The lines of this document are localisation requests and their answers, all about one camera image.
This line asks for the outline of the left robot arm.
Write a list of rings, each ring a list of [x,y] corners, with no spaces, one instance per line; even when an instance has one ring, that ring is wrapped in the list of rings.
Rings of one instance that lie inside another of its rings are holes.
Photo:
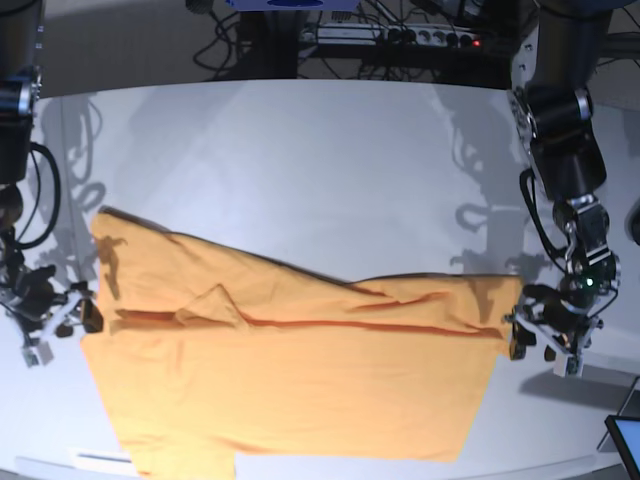
[[[588,82],[623,1],[540,1],[535,65],[509,102],[530,166],[519,187],[556,286],[530,283],[506,319],[510,356],[538,339],[555,374],[579,377],[601,313],[618,297],[621,267],[608,245],[609,214],[596,192],[607,171],[592,127]]]

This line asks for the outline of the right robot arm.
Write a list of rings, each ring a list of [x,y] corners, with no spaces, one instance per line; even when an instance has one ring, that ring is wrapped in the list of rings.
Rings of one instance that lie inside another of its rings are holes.
[[[85,281],[58,292],[50,283],[55,266],[32,269],[25,264],[24,252],[40,246],[53,233],[62,203],[56,160],[48,147],[31,140],[42,85],[36,52],[43,17],[42,1],[1,3],[1,307],[20,333],[21,353],[29,368],[53,360],[51,338],[68,338],[77,327],[88,334],[99,333],[104,325],[95,293]],[[35,153],[50,167],[53,206],[43,233],[23,242],[16,234],[23,214],[18,183],[25,179],[27,160]]]

